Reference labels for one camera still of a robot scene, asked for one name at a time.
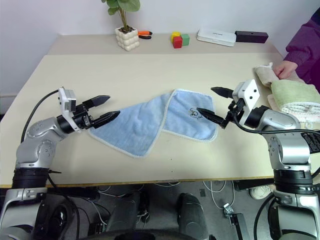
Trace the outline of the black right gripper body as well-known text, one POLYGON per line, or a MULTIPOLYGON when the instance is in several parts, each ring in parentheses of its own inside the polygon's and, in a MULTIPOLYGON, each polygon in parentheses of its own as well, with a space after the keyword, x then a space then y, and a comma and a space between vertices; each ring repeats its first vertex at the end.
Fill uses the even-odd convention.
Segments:
POLYGON ((226 115, 226 120, 232 123, 240 123, 240 120, 244 115, 245 106, 246 103, 243 98, 240 98, 238 101, 233 100, 228 106, 229 111, 226 115))

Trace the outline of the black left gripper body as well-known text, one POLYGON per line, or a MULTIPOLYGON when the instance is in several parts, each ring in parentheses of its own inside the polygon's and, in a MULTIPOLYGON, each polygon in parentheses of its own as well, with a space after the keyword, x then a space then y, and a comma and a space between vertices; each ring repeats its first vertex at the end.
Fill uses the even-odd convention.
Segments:
POLYGON ((87 130, 89 128, 97 128, 95 121, 89 115, 89 109, 93 108, 92 104, 79 104, 75 107, 72 119, 80 130, 87 130))

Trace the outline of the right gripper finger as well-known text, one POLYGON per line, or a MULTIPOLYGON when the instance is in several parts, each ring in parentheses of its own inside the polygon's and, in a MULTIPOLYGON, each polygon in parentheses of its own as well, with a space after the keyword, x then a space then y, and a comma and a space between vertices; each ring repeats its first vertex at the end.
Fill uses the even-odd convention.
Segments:
POLYGON ((219 125, 222 129, 226 128, 228 123, 226 122, 226 120, 223 117, 218 116, 213 111, 205 109, 205 108, 197 107, 196 109, 207 120, 219 125))
POLYGON ((211 87, 210 88, 214 93, 218 94, 224 98, 233 98, 233 90, 225 87, 211 87))

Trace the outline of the person's bare hand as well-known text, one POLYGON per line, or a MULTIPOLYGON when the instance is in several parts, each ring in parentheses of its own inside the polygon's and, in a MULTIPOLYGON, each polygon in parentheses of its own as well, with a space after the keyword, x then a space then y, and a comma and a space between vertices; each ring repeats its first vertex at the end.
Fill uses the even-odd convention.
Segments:
POLYGON ((279 79, 287 79, 297 67, 298 65, 295 62, 283 60, 273 68, 273 71, 279 79))

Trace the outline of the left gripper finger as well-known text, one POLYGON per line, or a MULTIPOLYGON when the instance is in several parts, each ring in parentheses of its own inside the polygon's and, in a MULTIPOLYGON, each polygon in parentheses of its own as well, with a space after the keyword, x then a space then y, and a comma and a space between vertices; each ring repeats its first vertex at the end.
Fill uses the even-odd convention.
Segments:
POLYGON ((120 111, 111 111, 101 115, 99 118, 95 119, 93 122, 93 127, 101 127, 105 124, 112 122, 118 117, 120 111))
POLYGON ((90 98, 90 99, 82 102, 82 104, 88 110, 93 107, 97 107, 97 106, 104 104, 109 99, 110 99, 109 95, 98 95, 98 96, 95 96, 93 98, 90 98))

